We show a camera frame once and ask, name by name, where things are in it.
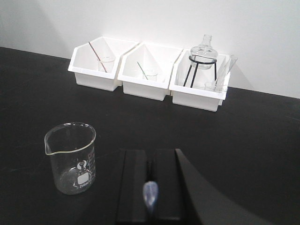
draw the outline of glass beaker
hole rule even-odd
[[[95,138],[95,129],[80,122],[58,125],[45,135],[45,153],[50,156],[55,186],[62,193],[81,193],[95,181]]]
[[[114,56],[105,56],[101,58],[101,61],[98,60],[98,71],[111,73],[114,66],[115,57]]]

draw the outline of white tray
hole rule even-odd
[[[196,73],[193,88],[190,84],[194,74],[191,69],[186,86],[183,87],[190,66],[189,49],[184,49],[177,63],[174,65],[169,89],[172,91],[174,104],[190,106],[199,109],[216,111],[226,98],[226,91],[214,92],[205,90],[206,82],[214,81],[214,65],[210,69],[199,69]],[[229,60],[229,55],[219,54],[217,57],[217,71]],[[224,85],[228,86],[230,73],[226,75]]]
[[[114,91],[122,82],[117,80],[122,56],[138,45],[138,42],[99,37],[90,42],[100,58],[110,55],[115,57],[113,65],[106,72],[98,69],[98,59],[89,43],[74,49],[68,71],[74,72],[76,82],[93,88]]]
[[[170,94],[168,87],[172,68],[181,52],[181,48],[141,43],[124,55],[118,75],[118,79],[123,81],[124,93],[164,100]],[[137,62],[144,71],[157,73],[156,80],[147,80]]]

